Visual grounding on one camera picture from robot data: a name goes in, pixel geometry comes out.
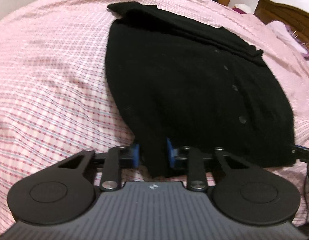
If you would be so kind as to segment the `black cardigan garment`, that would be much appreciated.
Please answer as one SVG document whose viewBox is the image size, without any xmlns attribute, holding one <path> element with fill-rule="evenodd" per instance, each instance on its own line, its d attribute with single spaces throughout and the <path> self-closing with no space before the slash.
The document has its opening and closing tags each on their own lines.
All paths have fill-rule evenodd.
<svg viewBox="0 0 309 240">
<path fill-rule="evenodd" d="M 172 175 L 168 147 L 222 147 L 261 167 L 295 163 L 293 112 L 263 52 L 227 29 L 124 2 L 106 80 L 149 173 Z"/>
</svg>

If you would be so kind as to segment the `pink checked bed cover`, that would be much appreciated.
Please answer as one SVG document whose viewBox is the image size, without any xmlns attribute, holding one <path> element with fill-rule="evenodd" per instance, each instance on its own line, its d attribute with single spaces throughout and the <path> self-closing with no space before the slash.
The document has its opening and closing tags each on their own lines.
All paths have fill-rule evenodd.
<svg viewBox="0 0 309 240">
<path fill-rule="evenodd" d="M 154 4 L 225 27 L 263 50 L 309 147 L 309 63 L 252 14 L 211 0 L 38 0 L 0 20 L 0 233 L 14 223 L 9 189 L 83 149 L 106 151 L 133 135 L 107 87 L 104 62 L 114 15 L 107 6 Z"/>
</svg>

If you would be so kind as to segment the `pink pillow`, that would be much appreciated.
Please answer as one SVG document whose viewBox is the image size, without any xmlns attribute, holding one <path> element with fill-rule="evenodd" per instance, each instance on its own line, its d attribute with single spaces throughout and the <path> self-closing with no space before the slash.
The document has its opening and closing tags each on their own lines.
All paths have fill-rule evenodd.
<svg viewBox="0 0 309 240">
<path fill-rule="evenodd" d="M 268 23 L 267 28 L 269 28 L 277 38 L 279 38 L 281 41 L 283 41 L 285 44 L 289 45 L 290 47 L 293 47 L 296 49 L 301 55 L 308 56 L 308 50 L 302 46 L 296 38 L 293 37 L 293 35 L 289 32 L 289 28 L 287 25 L 285 25 L 281 21 L 272 21 Z"/>
</svg>

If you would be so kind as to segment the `wooden headboard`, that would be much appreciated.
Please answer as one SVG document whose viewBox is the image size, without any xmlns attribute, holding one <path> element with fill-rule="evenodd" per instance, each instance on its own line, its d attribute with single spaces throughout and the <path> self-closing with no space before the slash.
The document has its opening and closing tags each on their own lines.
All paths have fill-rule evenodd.
<svg viewBox="0 0 309 240">
<path fill-rule="evenodd" d="M 309 51 L 309 13 L 291 5 L 259 0 L 254 15 L 264 24 L 281 21 L 292 35 Z"/>
</svg>

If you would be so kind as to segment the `white plush toy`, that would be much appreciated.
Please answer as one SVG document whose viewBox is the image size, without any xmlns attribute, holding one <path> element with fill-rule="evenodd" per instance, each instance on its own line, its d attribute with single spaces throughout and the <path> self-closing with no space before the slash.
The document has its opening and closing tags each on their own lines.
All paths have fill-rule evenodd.
<svg viewBox="0 0 309 240">
<path fill-rule="evenodd" d="M 253 11 L 251 9 L 251 7 L 249 7 L 246 4 L 235 4 L 232 9 L 236 12 L 238 12 L 239 14 L 251 14 Z"/>
</svg>

